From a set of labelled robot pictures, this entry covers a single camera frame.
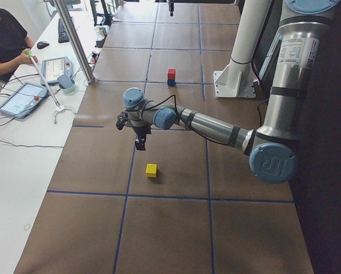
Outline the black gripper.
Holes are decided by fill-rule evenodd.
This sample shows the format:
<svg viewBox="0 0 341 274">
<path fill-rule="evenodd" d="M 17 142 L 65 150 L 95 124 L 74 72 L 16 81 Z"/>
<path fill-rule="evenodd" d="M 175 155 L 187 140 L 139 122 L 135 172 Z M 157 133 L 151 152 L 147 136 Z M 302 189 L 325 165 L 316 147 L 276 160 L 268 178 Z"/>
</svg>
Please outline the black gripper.
<svg viewBox="0 0 341 274">
<path fill-rule="evenodd" d="M 151 126 L 144 125 L 142 127 L 133 127 L 134 132 L 136 133 L 136 140 L 135 140 L 135 148 L 138 151 L 145 151 L 146 147 L 146 138 L 148 134 L 151 134 Z"/>
</svg>

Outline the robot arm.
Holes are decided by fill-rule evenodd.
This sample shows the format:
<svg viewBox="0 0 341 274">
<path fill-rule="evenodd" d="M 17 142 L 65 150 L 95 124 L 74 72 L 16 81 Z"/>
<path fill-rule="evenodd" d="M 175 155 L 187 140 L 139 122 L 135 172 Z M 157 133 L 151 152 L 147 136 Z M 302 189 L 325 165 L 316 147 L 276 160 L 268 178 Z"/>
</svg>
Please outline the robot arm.
<svg viewBox="0 0 341 274">
<path fill-rule="evenodd" d="M 263 182 L 290 180 L 298 168 L 298 124 L 319 42 L 332 25 L 337 5 L 338 1 L 245 1 L 230 59 L 203 87 L 202 104 L 179 104 L 174 87 L 166 87 L 168 98 L 156 100 L 132 87 L 122 95 L 117 129 L 132 129 L 139 151 L 145 149 L 151 130 L 188 130 L 246 155 L 251 173 Z M 267 48 L 272 80 L 262 91 L 253 61 L 275 7 L 278 25 Z"/>
</svg>

